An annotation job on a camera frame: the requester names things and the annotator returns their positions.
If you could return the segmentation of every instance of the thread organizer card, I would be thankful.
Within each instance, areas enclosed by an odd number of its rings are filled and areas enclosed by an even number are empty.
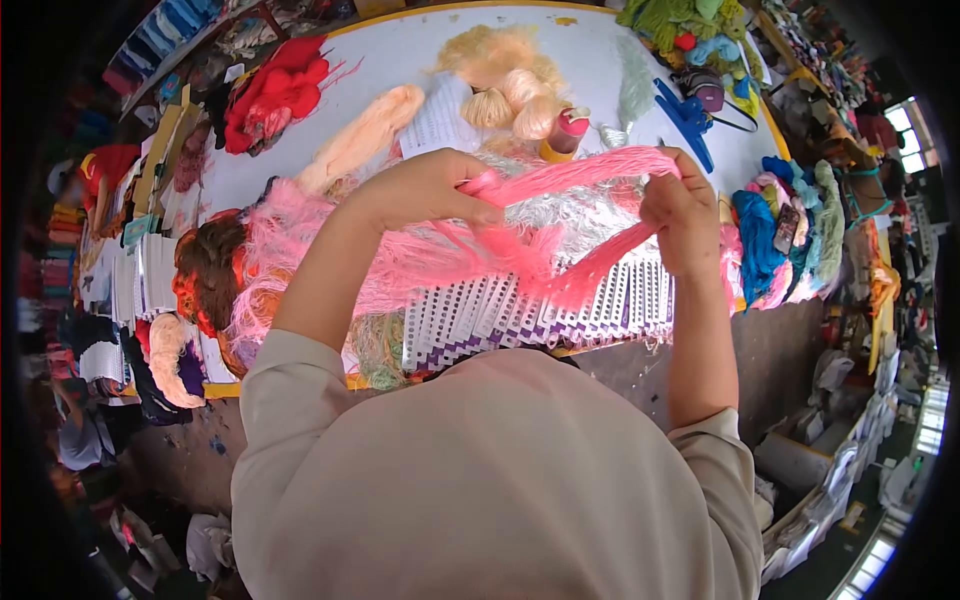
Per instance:
[[[421,289],[405,310],[400,366],[435,372],[483,350],[661,337],[673,326],[673,294],[673,277],[649,255],[613,265],[579,310],[523,294],[513,275]]]

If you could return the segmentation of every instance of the hand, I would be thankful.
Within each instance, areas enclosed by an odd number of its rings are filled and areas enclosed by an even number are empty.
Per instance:
[[[463,219],[495,225],[503,210],[456,190],[490,169],[484,162],[450,148],[414,156],[377,174],[343,203],[377,233],[434,219]]]
[[[652,177],[644,188],[640,219],[659,229],[663,266],[677,278],[717,278],[720,217],[716,193],[696,163],[679,148],[661,148],[677,161],[682,180]]]

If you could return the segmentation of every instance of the spool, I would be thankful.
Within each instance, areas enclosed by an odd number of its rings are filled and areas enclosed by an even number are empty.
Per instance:
[[[540,157],[547,162],[567,162],[577,154],[580,140],[590,126],[590,109],[564,108],[553,124],[553,130],[540,142]]]

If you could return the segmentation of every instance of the woman's left hand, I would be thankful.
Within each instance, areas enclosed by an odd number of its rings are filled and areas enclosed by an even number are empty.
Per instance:
[[[461,183],[490,169],[473,156],[443,148],[414,156],[377,174],[341,205],[377,232],[434,219],[463,219],[496,225],[503,210],[457,191]]]

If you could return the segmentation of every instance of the bag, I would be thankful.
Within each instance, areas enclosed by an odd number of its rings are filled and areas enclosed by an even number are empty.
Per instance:
[[[755,118],[726,99],[723,80],[713,67],[688,66],[679,73],[670,74],[670,80],[674,84],[677,84],[685,98],[699,99],[704,105],[704,111],[711,113],[710,118],[717,123],[723,123],[724,125],[729,125],[734,129],[747,133],[753,133],[757,130]],[[725,104],[730,105],[734,110],[750,119],[754,127],[747,129],[725,119],[721,119],[720,117],[713,116],[713,113],[720,112]]]

